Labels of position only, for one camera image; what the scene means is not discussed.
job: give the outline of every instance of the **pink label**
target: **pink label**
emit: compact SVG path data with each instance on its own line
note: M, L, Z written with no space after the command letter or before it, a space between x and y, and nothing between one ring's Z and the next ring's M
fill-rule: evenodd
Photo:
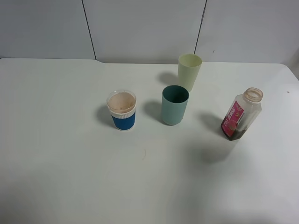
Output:
M231 137L232 134L235 132L238 123L243 116L244 116L243 108L241 108L238 102L235 101L232 109L227 114L222 124L222 129L228 135L228 137Z

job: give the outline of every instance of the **cup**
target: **cup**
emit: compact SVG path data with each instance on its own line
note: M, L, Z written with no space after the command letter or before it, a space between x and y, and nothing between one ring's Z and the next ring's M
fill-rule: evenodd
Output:
M192 90L202 60L194 54L181 55L178 58L178 81L189 92Z
M116 128L126 131L135 123L136 96L129 90L116 90L109 94L107 106Z
M162 92L162 120L176 125L183 119L189 92L182 86L170 85Z

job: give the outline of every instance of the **light green cup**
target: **light green cup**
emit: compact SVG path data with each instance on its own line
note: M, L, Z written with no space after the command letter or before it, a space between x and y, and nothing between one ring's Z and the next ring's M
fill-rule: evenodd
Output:
M189 92L192 90L202 60L194 54L181 55L178 58L178 81Z

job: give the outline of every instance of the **blue-green cup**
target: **blue-green cup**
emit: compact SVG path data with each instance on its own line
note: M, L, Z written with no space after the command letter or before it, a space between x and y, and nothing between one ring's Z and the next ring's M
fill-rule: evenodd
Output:
M176 125L183 119L189 92L182 86L170 85L162 92L162 120Z

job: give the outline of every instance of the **plastic bottle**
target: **plastic bottle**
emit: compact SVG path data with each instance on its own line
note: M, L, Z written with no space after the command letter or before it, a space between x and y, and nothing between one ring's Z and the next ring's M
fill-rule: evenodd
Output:
M235 97L221 123L221 129L230 141L241 138L262 111L262 98L263 92L257 88L249 88Z

